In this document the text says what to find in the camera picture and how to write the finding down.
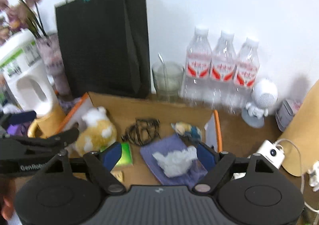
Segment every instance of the bottle label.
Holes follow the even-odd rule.
[[[186,60],[186,74],[192,78],[207,78],[211,58],[209,55],[188,53]]]
[[[20,75],[40,59],[41,57],[35,41],[32,41],[21,46],[20,49],[0,65],[0,68],[6,80],[10,80]]]
[[[224,62],[221,60],[214,60],[214,62],[212,62],[210,76],[214,80],[229,82],[232,80],[234,71],[235,64]]]
[[[254,85],[258,68],[246,63],[239,63],[235,72],[234,83],[240,86],[252,87]]]

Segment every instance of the purple notebook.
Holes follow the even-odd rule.
[[[206,169],[199,161],[193,161],[193,164],[187,174],[180,177],[168,178],[157,164],[156,159],[153,157],[153,153],[155,152],[159,152],[166,156],[169,152],[183,149],[187,149],[186,145],[177,134],[174,134],[170,137],[142,147],[140,153],[149,169],[162,185],[187,185],[189,188],[192,188],[207,174]]]

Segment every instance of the white crumpled tissue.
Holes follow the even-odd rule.
[[[193,160],[197,159],[197,150],[194,146],[189,146],[187,150],[175,150],[169,152],[167,156],[155,152],[153,157],[167,177],[179,177],[186,174],[192,166]]]

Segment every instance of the white power adapter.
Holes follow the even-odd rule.
[[[284,151],[281,145],[274,145],[270,141],[265,140],[256,153],[263,155],[277,169],[280,168],[285,159]],[[242,178],[246,173],[234,173],[234,179]]]

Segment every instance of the white plastic bottle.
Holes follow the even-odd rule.
[[[207,27],[196,26],[194,38],[187,47],[182,96],[191,106],[202,102],[209,76],[212,49],[207,36]]]
[[[236,53],[232,45],[234,34],[221,31],[217,45],[212,52],[210,78],[204,94],[206,106],[217,108],[223,104],[229,91],[229,84],[236,66]]]
[[[0,68],[24,111],[34,110],[38,117],[42,117],[58,103],[35,38],[29,30],[14,34],[0,47]]]
[[[257,53],[258,43],[258,41],[247,38],[238,53],[233,87],[229,90],[226,100],[231,113],[240,112],[250,99],[260,66]]]

